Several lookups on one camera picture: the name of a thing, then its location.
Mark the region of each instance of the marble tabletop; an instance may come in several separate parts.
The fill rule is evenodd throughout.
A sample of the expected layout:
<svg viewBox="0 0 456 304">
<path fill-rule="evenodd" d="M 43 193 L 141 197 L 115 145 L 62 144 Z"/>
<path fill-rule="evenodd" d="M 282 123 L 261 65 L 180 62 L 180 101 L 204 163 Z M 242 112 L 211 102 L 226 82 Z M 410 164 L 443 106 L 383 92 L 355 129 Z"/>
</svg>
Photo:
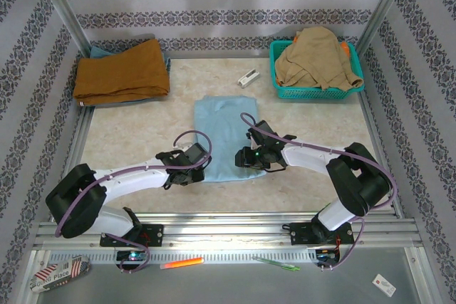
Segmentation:
<svg viewBox="0 0 456 304">
<path fill-rule="evenodd" d="M 237 80 L 252 68 L 261 73 L 245 89 Z M 170 151 L 176 136 L 193 128 L 193 107 L 205 95 L 245 95 L 257 99 L 260 119 L 280 135 L 327 146 L 364 144 L 371 138 L 358 96 L 345 100 L 295 101 L 277 97 L 268 58 L 172 60 L 170 94 L 160 100 L 96 108 L 81 162 L 110 169 L 143 162 Z M 191 135 L 184 138 L 191 142 Z M 134 212 L 318 211 L 336 198 L 331 180 L 311 170 L 284 172 L 242 182 L 195 183 L 146 189 L 115 199 L 113 207 Z"/>
</svg>

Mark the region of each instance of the folded brown towel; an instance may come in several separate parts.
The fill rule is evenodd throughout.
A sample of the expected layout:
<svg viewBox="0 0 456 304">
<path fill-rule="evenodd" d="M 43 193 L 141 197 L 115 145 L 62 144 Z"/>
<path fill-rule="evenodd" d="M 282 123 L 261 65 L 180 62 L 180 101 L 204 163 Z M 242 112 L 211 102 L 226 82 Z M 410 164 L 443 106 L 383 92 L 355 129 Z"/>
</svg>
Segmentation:
<svg viewBox="0 0 456 304">
<path fill-rule="evenodd" d="M 99 105 L 165 96 L 169 91 L 160 44 L 151 39 L 117 55 L 82 58 L 73 97 L 81 105 Z"/>
<path fill-rule="evenodd" d="M 347 91 L 363 84 L 363 79 L 351 71 L 350 60 L 337 37 L 323 26 L 305 28 L 277 58 L 275 67 L 277 81 L 284 87 Z"/>
</svg>

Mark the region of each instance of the patterned wallpaper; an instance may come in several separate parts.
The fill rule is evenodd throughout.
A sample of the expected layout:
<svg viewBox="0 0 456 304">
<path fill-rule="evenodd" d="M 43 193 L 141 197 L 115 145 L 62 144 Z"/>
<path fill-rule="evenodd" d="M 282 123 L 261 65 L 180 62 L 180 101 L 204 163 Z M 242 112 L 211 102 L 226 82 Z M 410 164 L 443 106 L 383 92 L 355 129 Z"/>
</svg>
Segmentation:
<svg viewBox="0 0 456 304">
<path fill-rule="evenodd" d="M 363 57 L 383 151 L 444 303 L 456 303 L 455 0 L 395 0 Z"/>
<path fill-rule="evenodd" d="M 0 0 L 0 41 L 0 303 L 8 303 L 74 136 L 78 49 L 50 0 Z"/>
<path fill-rule="evenodd" d="M 68 0 L 89 41 L 155 37 L 172 57 L 266 56 L 269 42 L 324 25 L 356 42 L 379 0 Z"/>
</svg>

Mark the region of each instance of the purple cable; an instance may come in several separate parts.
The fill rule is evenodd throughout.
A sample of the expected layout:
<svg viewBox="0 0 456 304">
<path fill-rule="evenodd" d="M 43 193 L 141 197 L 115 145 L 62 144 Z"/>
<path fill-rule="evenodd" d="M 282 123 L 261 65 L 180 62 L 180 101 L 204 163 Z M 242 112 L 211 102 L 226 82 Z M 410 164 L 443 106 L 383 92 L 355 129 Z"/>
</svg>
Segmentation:
<svg viewBox="0 0 456 304">
<path fill-rule="evenodd" d="M 333 150 L 333 149 L 329 149 L 327 147 L 322 147 L 322 146 L 318 146 L 318 145 L 314 145 L 314 144 L 309 144 L 309 143 L 306 143 L 306 142 L 294 142 L 293 140 L 288 140 L 288 139 L 285 139 L 285 138 L 282 138 L 282 137 L 279 137 L 278 135 L 273 135 L 272 133 L 269 133 L 269 132 L 266 132 L 265 130 L 262 130 L 258 127 L 255 127 L 254 124 L 251 124 L 245 117 L 249 117 L 250 119 L 253 120 L 253 122 L 255 122 L 255 119 L 253 116 L 251 116 L 249 113 L 241 113 L 241 119 L 242 121 L 244 121 L 246 124 L 248 124 L 248 126 L 250 126 L 252 129 L 262 133 L 263 135 L 267 135 L 268 137 L 271 137 L 271 138 L 274 138 L 274 139 L 277 139 L 277 140 L 280 140 L 282 142 L 286 142 L 288 144 L 293 144 L 293 145 L 296 145 L 296 146 L 300 146 L 300 147 L 309 147 L 311 149 L 314 149 L 314 150 L 318 150 L 318 151 L 323 151 L 323 152 L 329 152 L 329 153 L 335 153 L 335 154 L 343 154 L 344 156 L 348 156 L 350 158 L 353 158 L 353 159 L 357 159 L 357 160 L 360 160 L 362 162 L 365 162 L 373 167 L 375 167 L 376 169 L 380 170 L 387 178 L 388 180 L 390 181 L 391 183 L 391 187 L 393 188 L 393 193 L 391 194 L 390 198 L 383 202 L 382 204 L 378 204 L 376 206 L 373 206 L 372 209 L 379 209 L 379 208 L 383 208 L 384 206 L 388 206 L 388 205 L 391 205 L 391 203 L 393 203 L 394 201 L 394 198 L 397 196 L 398 194 L 398 185 L 396 184 L 395 180 L 394 180 L 394 177 L 393 175 L 388 171 L 386 170 L 384 167 L 382 167 L 381 165 L 379 165 L 378 163 L 376 162 L 373 162 L 372 160 L 370 159 L 367 159 L 365 157 L 362 157 L 362 156 L 358 156 L 356 154 L 353 154 L 353 153 L 350 153 L 350 152 L 347 152 L 347 151 L 340 151 L 340 150 Z M 361 234 L 364 232 L 364 224 L 365 224 L 365 221 L 362 217 L 359 217 L 359 216 L 355 216 L 353 219 L 352 219 L 352 222 L 353 221 L 356 221 L 356 220 L 361 220 L 361 229 L 358 233 L 358 236 L 356 237 L 356 240 L 353 242 L 353 244 L 351 245 L 350 249 L 348 250 L 348 252 L 343 256 L 343 258 L 334 266 L 328 266 L 324 269 L 331 269 L 333 270 L 334 268 L 337 268 L 339 267 L 340 265 L 342 265 L 342 263 L 344 263 L 347 258 L 351 255 L 351 252 L 354 250 L 356 244 L 358 243 L 359 241 L 359 238 L 361 237 Z"/>
<path fill-rule="evenodd" d="M 120 176 L 121 174 L 127 174 L 127 173 L 130 173 L 130 172 L 136 172 L 136 171 L 141 171 L 141 170 L 147 171 L 149 169 L 173 169 L 173 170 L 194 169 L 195 167 L 199 167 L 199 166 L 203 165 L 205 162 L 207 162 L 207 160 L 209 160 L 209 158 L 211 157 L 211 154 L 212 154 L 212 143 L 211 143 L 211 139 L 203 132 L 200 132 L 198 130 L 185 131 L 185 132 L 183 132 L 183 133 L 181 133 L 180 135 L 177 136 L 177 138 L 172 143 L 172 145 L 175 147 L 176 146 L 176 142 L 181 137 L 183 137 L 184 135 L 186 135 L 188 133 L 197 133 L 198 135 L 202 135 L 204 138 L 206 138 L 206 140 L 208 142 L 208 145 L 209 145 L 209 151 L 207 152 L 206 157 L 201 159 L 198 163 L 193 164 L 193 165 L 188 165 L 188 166 L 150 165 L 150 166 L 144 166 L 144 167 L 128 167 L 127 169 L 119 170 L 119 171 L 113 172 L 112 174 L 107 174 L 106 176 L 95 180 L 94 182 L 92 182 L 88 186 L 86 186 L 85 189 L 70 204 L 69 208 L 67 209 L 65 214 L 62 216 L 60 222 L 58 223 L 57 229 L 56 229 L 56 232 L 55 232 L 54 236 L 56 238 L 58 238 L 58 237 L 60 237 L 62 235 L 62 233 L 61 233 L 62 232 L 62 227 L 66 223 L 66 221 L 68 220 L 68 217 L 70 217 L 71 212 L 75 209 L 76 205 L 78 205 L 78 203 L 81 201 L 81 199 L 88 193 L 88 191 L 90 189 L 92 189 L 97 184 L 103 183 L 104 181 L 106 181 L 108 179 L 112 179 L 114 177 Z M 129 240 L 125 240 L 125 239 L 123 239 L 123 238 L 121 238 L 119 236 L 115 236 L 115 235 L 112 235 L 112 234 L 106 234 L 106 235 L 108 235 L 109 237 L 111 237 L 111 238 L 113 238 L 115 240 L 121 241 L 123 243 L 129 243 L 132 246 L 136 246 L 136 247 L 144 249 L 146 251 L 146 253 L 147 253 L 146 261 L 144 263 L 142 263 L 141 265 L 139 265 L 137 268 L 135 268 L 135 270 L 129 271 L 129 273 L 137 272 L 137 271 L 143 269 L 145 267 L 145 265 L 147 265 L 147 263 L 150 260 L 150 252 L 149 252 L 149 249 L 146 246 L 140 245 L 138 243 L 135 243 L 135 242 L 132 242 L 132 241 L 129 241 Z M 120 270 L 122 272 L 124 272 L 125 270 L 122 268 L 122 264 L 123 264 L 123 262 L 120 263 Z"/>
</svg>

